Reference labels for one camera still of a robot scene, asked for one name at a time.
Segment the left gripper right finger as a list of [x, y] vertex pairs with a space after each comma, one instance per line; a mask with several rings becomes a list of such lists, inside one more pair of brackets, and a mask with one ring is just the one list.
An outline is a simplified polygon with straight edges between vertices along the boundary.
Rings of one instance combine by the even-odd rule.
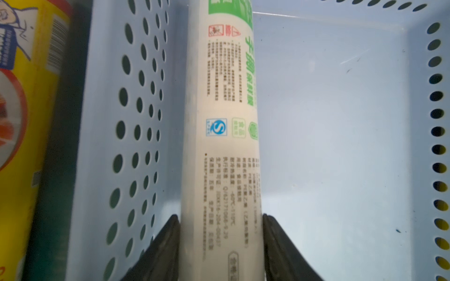
[[262, 216], [262, 229], [268, 281], [322, 281], [273, 216]]

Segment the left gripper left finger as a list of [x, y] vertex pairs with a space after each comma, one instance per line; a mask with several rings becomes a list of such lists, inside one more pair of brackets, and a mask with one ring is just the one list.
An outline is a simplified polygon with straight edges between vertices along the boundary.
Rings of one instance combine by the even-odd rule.
[[149, 248], [125, 274], [123, 281], [177, 281], [179, 279], [180, 222], [171, 215]]

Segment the light blue plastic basket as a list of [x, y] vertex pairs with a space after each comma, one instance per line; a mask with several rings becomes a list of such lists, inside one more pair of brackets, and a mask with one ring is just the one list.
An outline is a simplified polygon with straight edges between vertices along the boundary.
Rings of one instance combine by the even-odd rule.
[[[67, 281], [180, 213], [187, 1], [81, 1]], [[254, 1], [262, 210], [326, 281], [450, 278], [450, 3]]]

